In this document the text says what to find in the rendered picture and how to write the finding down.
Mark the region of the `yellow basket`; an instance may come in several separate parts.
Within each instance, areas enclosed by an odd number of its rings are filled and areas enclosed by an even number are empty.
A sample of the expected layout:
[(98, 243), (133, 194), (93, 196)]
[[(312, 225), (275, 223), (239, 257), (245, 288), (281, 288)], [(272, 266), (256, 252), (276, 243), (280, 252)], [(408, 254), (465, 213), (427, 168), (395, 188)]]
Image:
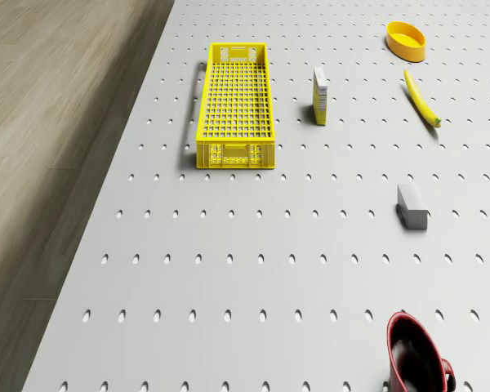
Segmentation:
[(210, 46), (196, 135), (198, 168), (275, 168), (268, 47)]

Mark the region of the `yellow carton box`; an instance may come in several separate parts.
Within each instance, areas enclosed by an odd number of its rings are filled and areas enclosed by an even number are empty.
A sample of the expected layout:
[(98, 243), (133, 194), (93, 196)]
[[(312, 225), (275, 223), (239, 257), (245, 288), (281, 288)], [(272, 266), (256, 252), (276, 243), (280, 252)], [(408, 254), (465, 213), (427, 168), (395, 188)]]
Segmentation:
[(316, 123), (324, 126), (327, 118), (327, 79), (320, 66), (314, 66), (313, 108)]

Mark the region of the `grey cube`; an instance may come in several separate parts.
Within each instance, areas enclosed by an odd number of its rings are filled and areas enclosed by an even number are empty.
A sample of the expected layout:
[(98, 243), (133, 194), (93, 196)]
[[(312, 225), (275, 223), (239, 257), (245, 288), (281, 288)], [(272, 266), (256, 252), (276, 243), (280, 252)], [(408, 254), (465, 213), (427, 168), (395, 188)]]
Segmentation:
[(398, 184), (396, 208), (407, 229), (427, 230), (428, 210), (415, 185)]

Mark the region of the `banana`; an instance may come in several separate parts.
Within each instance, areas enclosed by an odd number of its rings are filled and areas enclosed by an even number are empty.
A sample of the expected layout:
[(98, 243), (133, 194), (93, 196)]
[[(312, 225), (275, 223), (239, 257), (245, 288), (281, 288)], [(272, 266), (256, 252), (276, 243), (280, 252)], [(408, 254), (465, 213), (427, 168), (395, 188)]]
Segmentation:
[(408, 92), (412, 98), (412, 101), (418, 111), (420, 112), (421, 116), (434, 128), (441, 127), (441, 122), (442, 119), (438, 117), (432, 109), (427, 105), (425, 99), (423, 98), (422, 94), (420, 93), (420, 90), (413, 79), (412, 75), (407, 71), (403, 71), (403, 76), (405, 83), (408, 88)]

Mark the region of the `yellow bowl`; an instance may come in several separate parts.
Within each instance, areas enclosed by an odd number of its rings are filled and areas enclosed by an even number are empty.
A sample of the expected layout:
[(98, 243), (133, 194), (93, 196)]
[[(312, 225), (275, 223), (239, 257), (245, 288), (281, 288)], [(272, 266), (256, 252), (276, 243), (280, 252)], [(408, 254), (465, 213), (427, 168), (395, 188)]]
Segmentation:
[(389, 22), (385, 41), (395, 55), (408, 62), (421, 62), (425, 59), (425, 36), (412, 24)]

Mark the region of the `red mug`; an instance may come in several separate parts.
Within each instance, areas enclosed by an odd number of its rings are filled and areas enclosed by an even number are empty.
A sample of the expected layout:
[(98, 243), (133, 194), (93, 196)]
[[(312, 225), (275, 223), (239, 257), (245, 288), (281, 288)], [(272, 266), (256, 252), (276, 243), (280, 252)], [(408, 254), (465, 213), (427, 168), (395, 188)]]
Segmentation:
[(396, 312), (387, 324), (390, 392), (454, 392), (451, 364), (443, 359), (423, 325), (406, 312)]

